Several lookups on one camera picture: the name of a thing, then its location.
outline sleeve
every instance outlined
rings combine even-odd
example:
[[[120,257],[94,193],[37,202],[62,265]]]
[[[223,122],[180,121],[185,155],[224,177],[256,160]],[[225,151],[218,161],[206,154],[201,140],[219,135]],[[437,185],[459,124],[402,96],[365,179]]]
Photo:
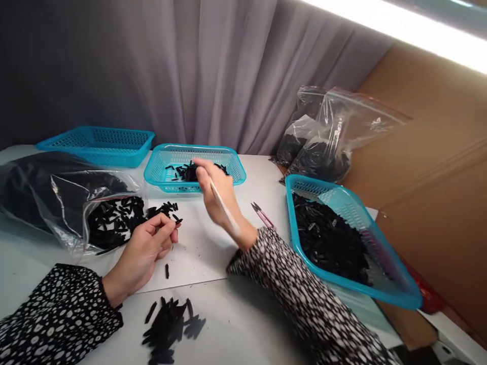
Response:
[[[0,365],[75,364],[123,326],[101,277],[57,264],[12,315],[0,321]]]
[[[397,364],[274,230],[261,228],[256,244],[237,251],[227,272],[251,278],[277,299],[316,363]]]

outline cardboard wall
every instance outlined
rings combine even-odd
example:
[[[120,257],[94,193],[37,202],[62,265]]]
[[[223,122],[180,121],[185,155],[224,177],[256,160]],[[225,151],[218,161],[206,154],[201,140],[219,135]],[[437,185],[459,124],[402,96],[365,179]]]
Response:
[[[343,184],[487,340],[487,77],[396,44],[359,92],[413,121],[355,151]]]

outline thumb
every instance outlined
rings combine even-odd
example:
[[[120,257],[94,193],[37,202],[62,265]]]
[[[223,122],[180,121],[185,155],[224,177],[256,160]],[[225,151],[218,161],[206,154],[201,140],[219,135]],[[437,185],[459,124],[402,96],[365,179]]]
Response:
[[[198,178],[199,186],[201,187],[203,195],[208,196],[208,194],[213,194],[211,178],[210,175],[208,175],[208,171],[204,167],[200,166],[196,169],[196,177]]]
[[[176,223],[174,221],[169,221],[162,226],[154,236],[152,236],[151,244],[157,247],[162,247],[163,242],[170,237],[175,228]]]

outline blue mesh basket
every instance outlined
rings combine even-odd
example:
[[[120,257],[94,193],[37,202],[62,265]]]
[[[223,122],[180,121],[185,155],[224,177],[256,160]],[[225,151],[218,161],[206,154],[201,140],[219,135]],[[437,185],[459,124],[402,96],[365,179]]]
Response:
[[[151,149],[154,132],[78,127],[36,144],[39,150],[63,151],[96,164],[138,167]]]
[[[166,169],[168,165],[174,168],[189,165],[194,158],[203,158],[226,166],[227,172],[233,177],[233,185],[240,185],[247,178],[237,152],[231,148],[167,143],[155,147],[152,151],[144,171],[144,179],[166,193],[199,193],[201,189],[197,182],[172,181],[176,171]]]
[[[359,230],[362,234],[362,241],[368,251],[367,260],[370,269],[367,270],[367,274],[373,284],[372,287],[320,269],[306,257],[299,242],[293,192],[310,200],[328,205],[335,213],[343,217],[351,227]],[[418,286],[367,212],[367,209],[365,209],[365,206],[354,193],[330,182],[301,175],[289,175],[286,177],[286,196],[293,249],[319,278],[360,291],[398,307],[417,309],[421,306],[423,299]]]

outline light fixture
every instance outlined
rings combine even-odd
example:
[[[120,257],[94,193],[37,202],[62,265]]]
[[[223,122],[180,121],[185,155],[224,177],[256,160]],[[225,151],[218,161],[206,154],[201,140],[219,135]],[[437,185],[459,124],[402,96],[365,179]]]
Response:
[[[302,0],[487,75],[487,41],[383,0]]]

